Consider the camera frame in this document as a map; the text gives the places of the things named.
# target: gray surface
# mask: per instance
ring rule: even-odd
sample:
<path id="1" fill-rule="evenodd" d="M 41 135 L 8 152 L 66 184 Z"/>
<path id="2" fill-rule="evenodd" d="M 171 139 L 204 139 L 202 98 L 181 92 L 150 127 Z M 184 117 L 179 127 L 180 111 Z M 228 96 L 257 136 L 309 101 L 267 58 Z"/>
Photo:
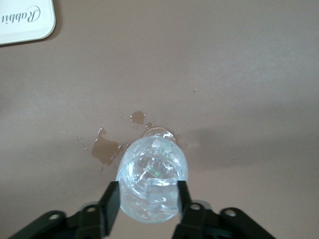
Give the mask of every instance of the gray surface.
<path id="1" fill-rule="evenodd" d="M 101 171 L 97 132 L 132 143 L 137 110 L 180 135 L 194 199 L 318 237 L 319 1 L 54 5 L 48 39 L 0 48 L 0 238 L 98 200 L 120 155 Z M 111 238 L 170 238 L 177 222 L 120 212 Z"/>

